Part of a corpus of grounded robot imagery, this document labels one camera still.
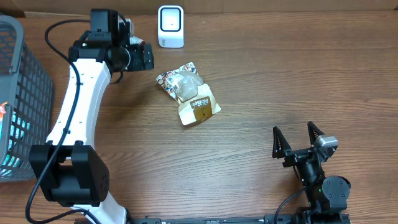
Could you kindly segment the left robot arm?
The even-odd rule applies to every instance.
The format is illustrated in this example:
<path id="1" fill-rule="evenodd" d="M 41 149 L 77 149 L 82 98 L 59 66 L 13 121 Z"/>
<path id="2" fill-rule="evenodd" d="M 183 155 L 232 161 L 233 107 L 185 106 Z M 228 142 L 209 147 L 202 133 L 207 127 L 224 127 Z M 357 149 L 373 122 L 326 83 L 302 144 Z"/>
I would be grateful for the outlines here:
<path id="1" fill-rule="evenodd" d="M 151 45 L 134 36 L 132 21 L 119 12 L 92 9 L 89 23 L 64 55 L 70 76 L 55 126 L 29 152 L 34 190 L 90 223 L 131 223 L 129 211 L 109 191 L 109 169 L 95 151 L 95 127 L 113 74 L 152 70 L 154 56 Z"/>

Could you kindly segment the green lid jar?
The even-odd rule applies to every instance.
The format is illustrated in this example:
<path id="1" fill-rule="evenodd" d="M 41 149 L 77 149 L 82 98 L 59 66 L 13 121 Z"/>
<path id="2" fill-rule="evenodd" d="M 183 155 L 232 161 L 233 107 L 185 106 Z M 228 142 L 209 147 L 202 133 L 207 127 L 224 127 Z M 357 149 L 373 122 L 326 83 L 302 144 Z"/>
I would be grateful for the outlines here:
<path id="1" fill-rule="evenodd" d="M 132 37 L 129 38 L 129 43 L 131 45 L 136 45 L 136 44 L 137 45 L 142 45 L 142 44 L 145 44 L 146 42 L 144 40 L 136 37 L 136 36 L 132 36 Z"/>

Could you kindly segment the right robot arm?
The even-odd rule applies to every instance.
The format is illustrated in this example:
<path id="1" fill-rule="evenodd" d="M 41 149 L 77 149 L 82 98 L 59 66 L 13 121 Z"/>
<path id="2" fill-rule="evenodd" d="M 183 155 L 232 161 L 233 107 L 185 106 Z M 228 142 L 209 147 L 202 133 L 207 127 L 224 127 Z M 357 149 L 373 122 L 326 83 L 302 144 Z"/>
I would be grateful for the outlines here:
<path id="1" fill-rule="evenodd" d="M 331 175 L 327 177 L 322 163 L 326 162 L 337 150 L 338 140 L 335 136 L 322 132 L 313 122 L 307 123 L 310 147 L 293 150 L 282 131 L 273 127 L 272 157 L 283 159 L 284 167 L 292 167 L 295 175 L 300 179 L 302 188 L 286 198 L 277 208 L 275 214 L 268 219 L 278 223 L 350 223 L 348 215 L 343 214 L 347 209 L 351 183 L 348 179 Z M 308 206 L 300 207 L 293 215 L 281 215 L 283 206 L 305 193 Z"/>

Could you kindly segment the grey plastic mesh basket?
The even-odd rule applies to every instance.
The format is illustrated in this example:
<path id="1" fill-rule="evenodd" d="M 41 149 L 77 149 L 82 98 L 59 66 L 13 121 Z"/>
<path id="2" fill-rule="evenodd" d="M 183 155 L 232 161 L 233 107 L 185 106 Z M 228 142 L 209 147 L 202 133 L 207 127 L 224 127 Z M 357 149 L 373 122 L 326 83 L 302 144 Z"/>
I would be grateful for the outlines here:
<path id="1" fill-rule="evenodd" d="M 24 40 L 21 23 L 1 16 L 1 104 L 9 103 L 1 123 L 1 161 L 5 157 L 11 116 L 15 111 L 30 123 L 31 146 L 44 144 L 49 134 L 53 105 L 53 81 Z"/>

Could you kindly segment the teal snack packet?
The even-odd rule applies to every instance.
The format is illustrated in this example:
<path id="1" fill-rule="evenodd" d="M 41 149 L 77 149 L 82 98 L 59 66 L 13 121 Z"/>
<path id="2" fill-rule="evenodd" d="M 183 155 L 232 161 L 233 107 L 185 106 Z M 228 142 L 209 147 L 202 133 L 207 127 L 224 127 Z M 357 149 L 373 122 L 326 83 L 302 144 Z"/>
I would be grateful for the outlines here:
<path id="1" fill-rule="evenodd" d="M 30 123 L 23 120 L 14 111 L 11 116 L 5 157 L 1 161 L 2 181 L 27 180 L 33 176 L 28 161 L 29 147 L 27 141 L 29 137 L 27 132 L 29 129 Z"/>

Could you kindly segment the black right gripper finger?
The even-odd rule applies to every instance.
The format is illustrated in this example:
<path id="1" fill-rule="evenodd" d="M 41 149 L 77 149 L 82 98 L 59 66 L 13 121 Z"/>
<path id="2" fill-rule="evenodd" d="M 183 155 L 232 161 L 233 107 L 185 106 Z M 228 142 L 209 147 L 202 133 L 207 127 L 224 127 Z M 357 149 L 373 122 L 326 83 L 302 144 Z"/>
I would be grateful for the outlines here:
<path id="1" fill-rule="evenodd" d="M 319 128 L 317 128 L 317 126 L 312 121 L 309 121 L 307 123 L 307 128 L 310 137 L 310 144 L 312 146 L 320 146 L 322 140 L 321 136 L 324 135 L 325 133 L 322 132 Z"/>
<path id="2" fill-rule="evenodd" d="M 272 157 L 277 159 L 285 157 L 292 148 L 277 126 L 273 127 L 273 138 Z"/>

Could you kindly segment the orange snack pack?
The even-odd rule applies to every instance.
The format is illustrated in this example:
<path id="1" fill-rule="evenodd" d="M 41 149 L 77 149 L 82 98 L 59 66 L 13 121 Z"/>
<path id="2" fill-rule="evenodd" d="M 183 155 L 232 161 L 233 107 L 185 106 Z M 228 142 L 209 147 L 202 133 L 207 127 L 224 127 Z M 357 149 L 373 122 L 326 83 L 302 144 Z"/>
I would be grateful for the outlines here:
<path id="1" fill-rule="evenodd" d="M 9 103 L 6 101 L 1 104 L 0 106 L 0 123 L 3 122 L 4 116 L 6 115 L 8 111 Z"/>

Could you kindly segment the beige brown snack pouch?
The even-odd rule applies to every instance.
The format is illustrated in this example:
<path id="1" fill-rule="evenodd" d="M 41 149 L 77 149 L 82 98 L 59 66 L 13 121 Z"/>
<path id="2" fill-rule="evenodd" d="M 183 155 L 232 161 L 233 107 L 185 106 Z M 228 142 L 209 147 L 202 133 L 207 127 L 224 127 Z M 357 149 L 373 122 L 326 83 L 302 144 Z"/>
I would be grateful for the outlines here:
<path id="1" fill-rule="evenodd" d="M 178 103 L 178 115 L 184 126 L 221 111 L 209 85 L 192 62 L 158 75 L 156 82 Z"/>

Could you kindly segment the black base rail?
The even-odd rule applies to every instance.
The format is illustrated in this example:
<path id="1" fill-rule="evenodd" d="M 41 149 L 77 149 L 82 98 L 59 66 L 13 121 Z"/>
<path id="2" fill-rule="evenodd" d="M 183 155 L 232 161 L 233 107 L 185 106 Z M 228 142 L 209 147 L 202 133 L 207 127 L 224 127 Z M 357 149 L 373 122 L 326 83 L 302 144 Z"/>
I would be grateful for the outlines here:
<path id="1" fill-rule="evenodd" d="M 294 224 L 294 223 L 342 223 L 351 224 L 348 215 L 343 215 L 341 220 L 339 216 L 330 219 L 321 219 L 314 217 L 314 221 L 297 221 L 293 215 L 278 215 L 276 222 L 274 215 L 265 215 L 264 217 L 235 217 L 235 218 L 189 218 L 189 219 L 160 219 L 160 218 L 130 218 L 127 223 L 130 224 Z"/>

